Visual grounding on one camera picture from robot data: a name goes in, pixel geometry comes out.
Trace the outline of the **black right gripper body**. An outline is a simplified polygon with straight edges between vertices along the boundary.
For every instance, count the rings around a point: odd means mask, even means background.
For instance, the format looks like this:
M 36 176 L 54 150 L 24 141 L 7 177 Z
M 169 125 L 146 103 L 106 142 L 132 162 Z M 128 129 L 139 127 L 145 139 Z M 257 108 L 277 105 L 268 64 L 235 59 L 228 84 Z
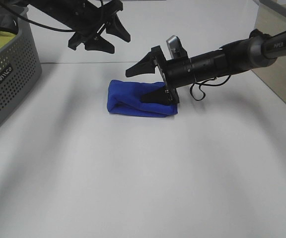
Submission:
M 188 56 L 166 60 L 160 46 L 151 48 L 151 53 L 165 83 L 168 104 L 178 104 L 177 88 L 195 83 L 191 60 Z

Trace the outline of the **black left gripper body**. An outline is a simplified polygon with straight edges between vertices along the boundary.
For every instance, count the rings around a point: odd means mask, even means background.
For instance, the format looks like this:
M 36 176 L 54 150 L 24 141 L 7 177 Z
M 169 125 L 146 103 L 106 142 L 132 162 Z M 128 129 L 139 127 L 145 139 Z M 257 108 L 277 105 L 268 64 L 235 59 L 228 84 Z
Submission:
M 100 7 L 87 0 L 67 0 L 66 4 L 72 14 L 66 25 L 75 31 L 68 41 L 68 47 L 73 50 L 86 39 L 101 36 L 106 31 L 108 19 L 123 10 L 120 0 L 111 0 Z

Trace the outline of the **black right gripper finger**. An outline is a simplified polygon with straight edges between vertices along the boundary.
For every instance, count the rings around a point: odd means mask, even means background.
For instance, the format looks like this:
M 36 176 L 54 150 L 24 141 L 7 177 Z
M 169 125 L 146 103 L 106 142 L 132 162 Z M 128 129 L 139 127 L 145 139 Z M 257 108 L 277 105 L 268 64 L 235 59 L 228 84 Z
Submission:
M 155 74 L 155 63 L 151 52 L 147 53 L 142 60 L 128 68 L 125 72 L 126 77 L 133 77 L 142 74 Z
M 140 101 L 142 103 L 168 103 L 168 96 L 166 93 L 165 86 L 149 93 L 143 94 L 140 97 Z

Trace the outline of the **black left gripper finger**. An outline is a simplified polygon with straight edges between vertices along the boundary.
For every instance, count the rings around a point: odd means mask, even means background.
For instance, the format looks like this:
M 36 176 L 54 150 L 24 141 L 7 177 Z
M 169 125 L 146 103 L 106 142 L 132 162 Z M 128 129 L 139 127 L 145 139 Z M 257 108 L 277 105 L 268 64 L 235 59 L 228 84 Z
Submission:
M 84 41 L 84 47 L 87 51 L 100 51 L 109 54 L 115 53 L 115 47 L 99 35 L 86 39 Z
M 114 35 L 127 43 L 131 41 L 131 35 L 124 28 L 124 26 L 122 25 L 116 14 L 108 19 L 106 26 L 106 33 Z

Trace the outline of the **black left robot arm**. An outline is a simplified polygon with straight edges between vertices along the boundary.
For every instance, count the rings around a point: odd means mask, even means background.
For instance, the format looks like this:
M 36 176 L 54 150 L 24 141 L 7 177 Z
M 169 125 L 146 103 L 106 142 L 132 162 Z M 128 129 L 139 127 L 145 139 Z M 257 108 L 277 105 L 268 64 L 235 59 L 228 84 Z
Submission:
M 123 10 L 120 0 L 111 0 L 101 6 L 88 0 L 26 0 L 25 3 L 73 30 L 68 41 L 72 50 L 84 44 L 87 51 L 114 54 L 114 45 L 101 36 L 103 31 L 127 43 L 131 41 L 131 35 L 117 16 L 117 12 Z

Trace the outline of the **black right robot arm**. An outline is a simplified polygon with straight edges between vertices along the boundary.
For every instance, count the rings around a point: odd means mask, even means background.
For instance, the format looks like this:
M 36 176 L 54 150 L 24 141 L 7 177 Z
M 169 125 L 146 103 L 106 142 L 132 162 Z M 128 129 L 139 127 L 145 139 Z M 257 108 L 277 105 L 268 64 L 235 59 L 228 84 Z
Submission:
M 208 85 L 218 77 L 231 77 L 255 68 L 268 67 L 277 58 L 286 56 L 286 31 L 270 36 L 258 29 L 249 38 L 238 40 L 211 51 L 190 58 L 179 37 L 173 35 L 167 41 L 171 59 L 167 60 L 160 46 L 150 52 L 137 64 L 126 70 L 126 77 L 154 73 L 158 68 L 164 86 L 141 96 L 146 103 L 171 105 L 179 103 L 177 88 L 186 85 Z

